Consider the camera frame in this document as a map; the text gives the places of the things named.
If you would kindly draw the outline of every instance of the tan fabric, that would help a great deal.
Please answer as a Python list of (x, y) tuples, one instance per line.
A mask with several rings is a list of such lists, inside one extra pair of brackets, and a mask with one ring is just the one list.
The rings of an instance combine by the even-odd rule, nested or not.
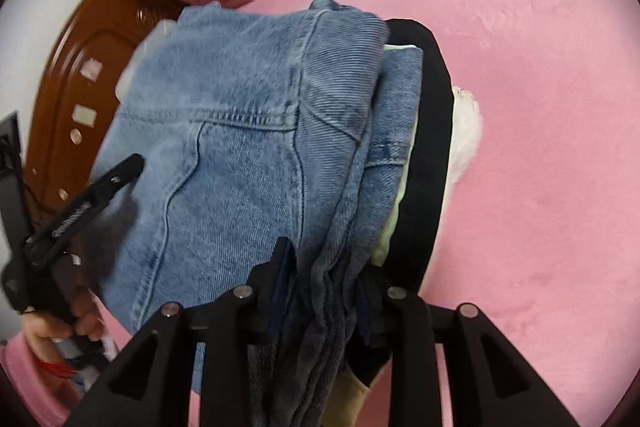
[(358, 380), (349, 367), (345, 367), (334, 381), (320, 425), (353, 427), (369, 391), (369, 387)]

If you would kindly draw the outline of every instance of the denim jeans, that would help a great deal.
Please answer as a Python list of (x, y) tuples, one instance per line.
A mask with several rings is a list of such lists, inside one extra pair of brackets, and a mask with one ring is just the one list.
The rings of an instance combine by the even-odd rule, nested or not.
[[(296, 247), (280, 338), (250, 352), (255, 425), (316, 425), (354, 327), (354, 282), (394, 203), (422, 52), (383, 51), (375, 15), (316, 0), (259, 16), (185, 9), (134, 74), (94, 176), (140, 179), (84, 234), (85, 264), (130, 333), (166, 301), (215, 300)], [(202, 353), (196, 357), (199, 390)]]

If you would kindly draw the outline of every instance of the black mount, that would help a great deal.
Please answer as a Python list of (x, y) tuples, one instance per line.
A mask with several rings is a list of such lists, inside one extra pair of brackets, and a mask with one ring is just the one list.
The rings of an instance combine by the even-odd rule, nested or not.
[[(144, 160), (139, 155), (130, 156), (89, 185), (36, 232), (24, 195), (20, 152), (17, 115), (13, 113), (0, 122), (0, 215), (11, 249), (11, 259), (2, 270), (2, 288), (18, 313), (46, 311), (73, 325), (76, 318), (70, 309), (72, 295), (68, 294), (74, 287), (61, 288), (55, 276), (56, 263), (71, 261), (67, 251), (71, 238), (104, 210), (121, 188), (140, 175)], [(101, 341), (74, 335), (58, 343), (58, 347), (78, 371), (91, 365), (99, 372), (108, 364)]]
[[(247, 285), (195, 308), (162, 306), (65, 427), (186, 427), (197, 343), (205, 344), (200, 426), (250, 427), (247, 346), (277, 335), (294, 259), (293, 245), (280, 238), (271, 262), (254, 267)], [(475, 305), (429, 306), (390, 286), (374, 266), (361, 275), (358, 293), (359, 310), (367, 308), (358, 334), (367, 347), (393, 352), (390, 427), (442, 427), (436, 343), (444, 344), (456, 427), (577, 427)]]

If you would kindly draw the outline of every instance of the white wall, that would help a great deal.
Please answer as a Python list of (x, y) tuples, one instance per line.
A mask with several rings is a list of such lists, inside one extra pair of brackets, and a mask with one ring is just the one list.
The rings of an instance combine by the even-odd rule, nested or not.
[[(18, 110), (25, 146), (44, 66), (80, 1), (6, 0), (0, 9), (0, 118)], [(0, 265), (4, 266), (8, 247), (4, 234), (0, 236)], [(17, 331), (18, 317), (0, 291), (0, 339)]]

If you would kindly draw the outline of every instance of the human hand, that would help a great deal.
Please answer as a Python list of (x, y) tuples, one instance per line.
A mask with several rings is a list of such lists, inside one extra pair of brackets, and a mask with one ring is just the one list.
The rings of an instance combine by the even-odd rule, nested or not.
[[(87, 288), (79, 287), (76, 290), (71, 312), (77, 317), (73, 327), (47, 312), (35, 311), (22, 315), (24, 338), (38, 359), (48, 363), (64, 362), (52, 339), (66, 339), (74, 331), (78, 335), (87, 335), (92, 341), (102, 338), (104, 326), (100, 320), (100, 312)], [(57, 387), (63, 381), (44, 370), (41, 370), (40, 374), (49, 386)]]

